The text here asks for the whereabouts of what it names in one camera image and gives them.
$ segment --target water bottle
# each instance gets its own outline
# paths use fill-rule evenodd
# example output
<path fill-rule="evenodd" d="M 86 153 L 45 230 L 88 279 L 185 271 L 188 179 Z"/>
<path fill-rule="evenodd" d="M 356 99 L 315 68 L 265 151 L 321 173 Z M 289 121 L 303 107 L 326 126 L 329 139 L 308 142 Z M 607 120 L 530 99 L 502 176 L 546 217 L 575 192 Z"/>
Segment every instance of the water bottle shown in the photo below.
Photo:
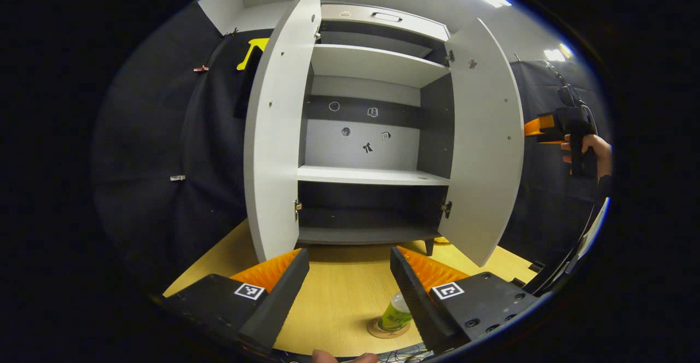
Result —
<path fill-rule="evenodd" d="M 411 313 L 408 310 L 406 301 L 403 295 L 399 292 L 395 294 L 392 301 L 389 303 L 387 310 L 377 323 L 378 328 L 386 332 L 395 332 L 402 330 L 411 321 Z"/>

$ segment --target cabinet door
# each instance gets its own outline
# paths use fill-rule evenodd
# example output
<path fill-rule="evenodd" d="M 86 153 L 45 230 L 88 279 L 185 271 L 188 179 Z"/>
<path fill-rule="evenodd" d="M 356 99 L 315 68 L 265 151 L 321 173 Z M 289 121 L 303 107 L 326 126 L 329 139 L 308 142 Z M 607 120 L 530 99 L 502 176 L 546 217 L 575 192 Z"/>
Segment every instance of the cabinet door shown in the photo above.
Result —
<path fill-rule="evenodd" d="M 438 231 L 478 266 L 500 241 L 520 186 L 524 134 L 510 64 L 476 19 L 445 42 L 454 89 L 454 154 Z"/>
<path fill-rule="evenodd" d="M 259 261 L 294 249 L 299 131 L 320 0 L 295 0 L 265 46 L 248 102 L 243 179 Z"/>

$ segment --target cabinet shelf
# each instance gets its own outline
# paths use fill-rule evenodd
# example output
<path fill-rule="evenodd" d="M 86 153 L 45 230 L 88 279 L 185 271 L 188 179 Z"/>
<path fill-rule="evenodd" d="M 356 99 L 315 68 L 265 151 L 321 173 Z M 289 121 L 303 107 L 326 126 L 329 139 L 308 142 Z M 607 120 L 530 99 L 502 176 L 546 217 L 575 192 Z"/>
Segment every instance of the cabinet shelf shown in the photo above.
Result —
<path fill-rule="evenodd" d="M 439 237 L 413 216 L 391 210 L 305 208 L 299 243 L 380 244 Z"/>
<path fill-rule="evenodd" d="M 450 185 L 450 180 L 421 171 L 390 171 L 389 169 L 332 168 L 301 166 L 297 180 L 337 182 L 345 184 L 382 185 Z"/>
<path fill-rule="evenodd" d="M 450 73 L 435 62 L 370 47 L 316 44 L 311 57 L 313 74 L 355 77 L 421 89 Z"/>

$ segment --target hand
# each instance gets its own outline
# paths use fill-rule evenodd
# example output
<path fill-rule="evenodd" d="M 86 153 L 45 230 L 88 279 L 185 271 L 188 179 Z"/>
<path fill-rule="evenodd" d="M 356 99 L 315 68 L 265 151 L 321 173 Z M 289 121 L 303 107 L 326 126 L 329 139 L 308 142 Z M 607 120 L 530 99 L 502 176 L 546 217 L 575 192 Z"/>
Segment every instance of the hand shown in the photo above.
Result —
<path fill-rule="evenodd" d="M 357 356 L 352 363 L 377 363 L 379 360 L 379 356 L 373 353 L 365 353 L 361 356 Z M 313 363 L 338 363 L 338 360 L 333 358 L 333 355 L 330 355 L 330 353 L 327 353 L 324 350 L 317 349 L 313 350 L 311 361 Z"/>
<path fill-rule="evenodd" d="M 571 135 L 565 134 L 564 140 L 566 142 L 562 143 L 562 149 L 566 151 L 571 151 Z M 581 144 L 581 153 L 585 154 L 588 148 L 593 148 L 596 153 L 596 168 L 598 169 L 598 177 L 613 175 L 613 147 L 597 136 L 596 134 L 587 134 L 583 137 Z M 564 162 L 571 163 L 571 156 L 565 155 Z"/>

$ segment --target cabinet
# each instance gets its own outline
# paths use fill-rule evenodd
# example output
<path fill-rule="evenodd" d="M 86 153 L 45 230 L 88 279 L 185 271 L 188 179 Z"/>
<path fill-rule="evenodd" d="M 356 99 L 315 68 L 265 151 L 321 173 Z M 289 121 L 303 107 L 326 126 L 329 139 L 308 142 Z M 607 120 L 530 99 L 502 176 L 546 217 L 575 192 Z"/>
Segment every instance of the cabinet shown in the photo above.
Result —
<path fill-rule="evenodd" d="M 255 252 L 442 235 L 482 266 L 515 203 L 523 142 L 515 78 L 480 19 L 450 37 L 406 12 L 295 0 L 248 105 Z"/>

